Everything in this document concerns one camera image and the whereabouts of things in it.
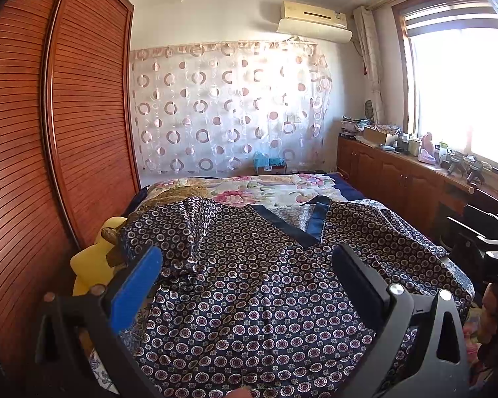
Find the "person's right hand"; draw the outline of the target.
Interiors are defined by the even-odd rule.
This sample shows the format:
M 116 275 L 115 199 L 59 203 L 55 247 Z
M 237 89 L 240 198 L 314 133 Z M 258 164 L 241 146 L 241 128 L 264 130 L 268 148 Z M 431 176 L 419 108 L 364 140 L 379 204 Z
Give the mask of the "person's right hand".
M 498 375 L 498 283 L 489 283 L 482 298 L 478 339 L 483 382 Z

